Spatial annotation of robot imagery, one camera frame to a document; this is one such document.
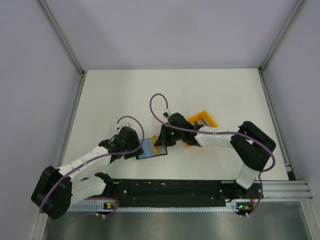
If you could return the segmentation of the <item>credit card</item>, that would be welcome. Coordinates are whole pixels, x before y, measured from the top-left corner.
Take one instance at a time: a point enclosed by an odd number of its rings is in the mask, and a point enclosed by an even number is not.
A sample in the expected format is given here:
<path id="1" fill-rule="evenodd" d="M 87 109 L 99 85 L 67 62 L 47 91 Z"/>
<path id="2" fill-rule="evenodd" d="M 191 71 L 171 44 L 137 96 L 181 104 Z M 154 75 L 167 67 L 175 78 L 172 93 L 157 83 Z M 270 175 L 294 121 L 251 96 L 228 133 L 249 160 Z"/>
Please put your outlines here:
<path id="1" fill-rule="evenodd" d="M 149 145 L 150 145 L 151 153 L 153 155 L 158 154 L 161 150 L 160 147 L 155 146 L 156 142 L 157 142 L 157 137 L 155 135 L 149 139 Z"/>

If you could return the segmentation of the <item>yellow plastic bin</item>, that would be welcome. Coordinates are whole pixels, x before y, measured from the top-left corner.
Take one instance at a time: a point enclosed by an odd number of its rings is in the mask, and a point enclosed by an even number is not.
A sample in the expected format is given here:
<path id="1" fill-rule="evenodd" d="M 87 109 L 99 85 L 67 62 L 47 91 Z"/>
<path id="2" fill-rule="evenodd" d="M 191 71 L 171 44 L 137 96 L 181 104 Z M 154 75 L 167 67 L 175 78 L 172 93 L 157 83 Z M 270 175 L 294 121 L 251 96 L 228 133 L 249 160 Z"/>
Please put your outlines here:
<path id="1" fill-rule="evenodd" d="M 191 124 L 204 125 L 204 126 L 213 127 L 213 128 L 218 127 L 218 124 L 214 121 L 214 119 L 206 110 L 203 110 L 187 118 L 186 120 Z"/>

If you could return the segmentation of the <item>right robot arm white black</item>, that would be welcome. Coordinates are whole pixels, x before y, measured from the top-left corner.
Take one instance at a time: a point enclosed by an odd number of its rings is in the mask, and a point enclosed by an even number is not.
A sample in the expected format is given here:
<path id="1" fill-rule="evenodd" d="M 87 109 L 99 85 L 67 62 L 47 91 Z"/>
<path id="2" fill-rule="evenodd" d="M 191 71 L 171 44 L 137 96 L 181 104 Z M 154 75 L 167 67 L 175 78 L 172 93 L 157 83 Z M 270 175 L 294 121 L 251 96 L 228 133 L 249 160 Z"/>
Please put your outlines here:
<path id="1" fill-rule="evenodd" d="M 155 147 L 172 147 L 178 141 L 194 147 L 223 147 L 236 151 L 243 165 L 235 179 L 233 192 L 245 198 L 252 184 L 264 170 L 276 143 L 250 121 L 239 127 L 211 127 L 190 123 L 180 113 L 164 114 L 167 122 L 161 125 Z"/>

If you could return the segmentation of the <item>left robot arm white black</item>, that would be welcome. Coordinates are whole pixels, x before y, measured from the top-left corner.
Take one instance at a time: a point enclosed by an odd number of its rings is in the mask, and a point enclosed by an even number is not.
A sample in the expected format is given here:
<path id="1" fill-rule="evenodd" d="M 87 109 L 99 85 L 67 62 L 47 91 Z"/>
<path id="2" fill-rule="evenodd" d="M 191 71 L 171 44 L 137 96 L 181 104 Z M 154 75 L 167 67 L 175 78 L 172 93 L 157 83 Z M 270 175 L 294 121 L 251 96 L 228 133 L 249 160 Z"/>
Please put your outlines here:
<path id="1" fill-rule="evenodd" d="M 110 139 L 73 162 L 60 167 L 45 168 L 31 195 L 31 201 L 51 220 L 62 217 L 79 201 L 100 195 L 109 198 L 114 191 L 111 177 L 103 167 L 114 161 L 143 153 L 137 132 L 124 125 Z"/>

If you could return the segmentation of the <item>black leather card holder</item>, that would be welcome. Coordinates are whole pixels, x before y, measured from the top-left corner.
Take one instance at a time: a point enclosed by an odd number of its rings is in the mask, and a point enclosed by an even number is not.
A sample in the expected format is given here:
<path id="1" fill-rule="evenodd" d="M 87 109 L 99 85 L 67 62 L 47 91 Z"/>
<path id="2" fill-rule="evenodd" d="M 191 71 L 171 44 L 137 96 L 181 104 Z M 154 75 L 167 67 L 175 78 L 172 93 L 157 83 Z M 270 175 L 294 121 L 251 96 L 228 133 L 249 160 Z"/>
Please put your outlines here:
<path id="1" fill-rule="evenodd" d="M 145 139 L 142 144 L 143 153 L 138 155 L 136 159 L 143 160 L 167 155 L 167 148 L 164 146 L 155 146 L 156 141 L 157 137 L 155 135 Z"/>

